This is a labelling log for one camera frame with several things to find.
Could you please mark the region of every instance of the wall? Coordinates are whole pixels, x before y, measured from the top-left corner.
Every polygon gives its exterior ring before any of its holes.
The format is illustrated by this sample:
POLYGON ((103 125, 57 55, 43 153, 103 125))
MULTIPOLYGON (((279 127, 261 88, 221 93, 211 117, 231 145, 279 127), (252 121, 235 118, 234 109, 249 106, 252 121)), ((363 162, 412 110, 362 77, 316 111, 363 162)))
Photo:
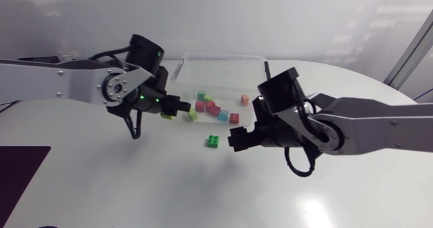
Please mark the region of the wall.
POLYGON ((85 58, 132 33, 166 50, 324 62, 380 81, 433 0, 0 0, 0 57, 85 58))

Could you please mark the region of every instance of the black cable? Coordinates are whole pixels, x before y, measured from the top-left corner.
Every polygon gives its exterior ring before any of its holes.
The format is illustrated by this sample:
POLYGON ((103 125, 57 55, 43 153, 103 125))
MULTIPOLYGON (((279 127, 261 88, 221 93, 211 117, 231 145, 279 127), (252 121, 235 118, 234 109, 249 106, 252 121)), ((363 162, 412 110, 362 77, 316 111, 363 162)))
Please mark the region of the black cable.
POLYGON ((425 93, 421 94, 420 96, 416 97, 416 98, 415 98, 415 99, 413 99, 413 100, 417 100, 417 99, 419 99, 419 98, 423 97, 424 95, 428 94, 428 93, 429 93, 429 92, 431 92, 431 91, 433 91, 433 89, 431 89, 431 90, 429 90, 429 91, 427 91, 427 92, 425 92, 425 93))
POLYGON ((89 59, 90 60, 96 60, 96 59, 99 59, 99 58, 101 58, 103 56, 109 56, 109 55, 116 55, 116 54, 119 54, 119 53, 124 53, 124 52, 127 52, 130 49, 131 49, 131 46, 125 47, 123 49, 115 49, 115 50, 112 50, 112 51, 105 51, 105 52, 97 53, 96 55, 90 57, 89 59))
POLYGON ((7 105, 7 104, 12 104, 12 103, 14 103, 14 101, 13 102, 7 102, 7 103, 4 103, 4 104, 0 104, 0 106, 4 106, 4 105, 7 105))
POLYGON ((314 102, 309 98, 304 98, 304 102, 309 102, 311 104, 311 107, 313 107, 313 114, 317 114, 316 105, 314 102))
POLYGON ((111 57, 113 60, 115 60, 117 62, 117 64, 119 65, 119 68, 124 69, 123 63, 115 55, 103 55, 102 57, 104 57, 104 56, 111 57))
POLYGON ((304 148, 305 154, 307 155, 307 158, 308 158, 309 163, 310 163, 310 169, 308 171, 300 171, 300 170, 296 169, 293 166, 292 162, 290 161, 289 149, 290 149, 290 147, 284 148, 284 157, 286 157, 286 162, 287 162, 287 165, 289 166, 290 170, 292 170, 293 173, 295 173, 299 177, 308 177, 309 175, 311 175, 311 173, 313 173, 314 167, 316 165, 316 159, 308 156, 308 154, 306 153, 306 149, 304 148))
POLYGON ((19 100, 14 101, 14 102, 10 102, 10 103, 5 103, 5 104, 1 104, 0 106, 4 106, 9 104, 8 106, 4 107, 3 109, 0 110, 0 113, 4 112, 5 110, 9 109, 10 107, 12 107, 14 104, 18 103, 19 100))
POLYGON ((126 118, 124 118, 124 121, 126 122, 129 132, 131 133, 131 136, 133 139, 138 139, 141 136, 141 116, 142 116, 143 112, 142 111, 138 111, 137 112, 137 118, 135 121, 135 131, 134 131, 134 124, 133 124, 133 120, 131 118, 131 116, 128 116, 126 118))

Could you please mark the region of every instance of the lego brick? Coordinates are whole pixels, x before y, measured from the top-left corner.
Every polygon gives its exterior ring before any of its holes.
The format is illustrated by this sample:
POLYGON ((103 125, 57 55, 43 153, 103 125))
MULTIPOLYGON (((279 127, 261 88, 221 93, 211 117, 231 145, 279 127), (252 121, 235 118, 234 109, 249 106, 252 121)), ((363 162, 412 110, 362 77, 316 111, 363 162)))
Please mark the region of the lego brick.
POLYGON ((205 95, 205 96, 204 96, 204 101, 205 101, 206 103, 209 103, 209 102, 211 102, 211 101, 214 101, 214 97, 212 97, 212 96, 210 96, 210 95, 205 95))
POLYGON ((166 115, 166 114, 164 114, 163 112, 161 112, 161 117, 163 117, 164 119, 169 119, 169 120, 172 120, 173 119, 173 116, 169 116, 169 115, 166 115))
POLYGON ((219 112, 219 115, 218 115, 218 120, 226 121, 226 120, 227 120, 227 115, 228 115, 228 114, 229 114, 228 111, 226 111, 226 110, 221 110, 221 111, 219 112))
POLYGON ((197 93, 197 100, 198 101, 204 101, 205 94, 206 94, 205 91, 198 91, 198 93, 197 93))
POLYGON ((221 111, 221 107, 214 106, 209 110, 209 114, 211 116, 218 117, 220 111, 221 111))
POLYGON ((231 124, 239 124, 239 114, 230 113, 230 123, 231 124))
POLYGON ((215 106, 215 102, 211 101, 206 103, 206 112, 209 112, 209 110, 215 106))
POLYGON ((197 120, 197 112, 194 109, 190 109, 188 112, 188 119, 190 120, 197 120))
POLYGON ((249 100, 250 100, 250 98, 248 97, 248 95, 242 95, 242 96, 241 96, 241 104, 242 104, 243 106, 247 106, 249 100))
POLYGON ((196 112, 204 112, 204 102, 196 102, 196 112))
POLYGON ((218 147, 219 137, 210 135, 208 138, 208 147, 218 147))

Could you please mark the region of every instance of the green toy block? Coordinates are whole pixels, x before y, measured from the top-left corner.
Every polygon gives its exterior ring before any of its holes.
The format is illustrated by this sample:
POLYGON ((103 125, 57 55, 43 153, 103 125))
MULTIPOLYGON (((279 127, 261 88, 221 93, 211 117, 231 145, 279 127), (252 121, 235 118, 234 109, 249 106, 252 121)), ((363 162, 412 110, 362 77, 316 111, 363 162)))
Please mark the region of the green toy block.
POLYGON ((191 109, 188 113, 188 119, 190 120, 197 120, 197 112, 194 109, 191 109))
POLYGON ((173 116, 169 116, 169 115, 166 115, 166 114, 164 114, 163 112, 161 112, 161 117, 163 117, 164 119, 169 119, 169 120, 172 120, 173 119, 173 116))
POLYGON ((204 96, 206 95, 205 91, 198 91, 197 93, 197 100, 198 101, 204 101, 204 96))
POLYGON ((206 103, 209 103, 209 102, 211 102, 211 101, 214 101, 214 97, 212 97, 212 96, 210 96, 210 95, 205 95, 205 96, 204 96, 204 101, 205 101, 206 103))
POLYGON ((219 137, 218 136, 212 136, 210 135, 208 138, 208 147, 218 147, 218 141, 219 141, 219 137))

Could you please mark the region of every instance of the blue toy block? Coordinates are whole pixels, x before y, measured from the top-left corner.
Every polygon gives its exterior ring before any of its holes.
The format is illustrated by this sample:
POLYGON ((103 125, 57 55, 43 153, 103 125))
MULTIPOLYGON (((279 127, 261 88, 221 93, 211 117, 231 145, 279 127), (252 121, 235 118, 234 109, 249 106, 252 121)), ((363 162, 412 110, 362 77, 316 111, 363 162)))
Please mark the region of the blue toy block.
POLYGON ((227 115, 228 115, 228 114, 229 114, 228 111, 226 111, 226 110, 221 110, 221 111, 219 112, 219 115, 218 115, 218 120, 226 121, 226 120, 227 120, 227 115))

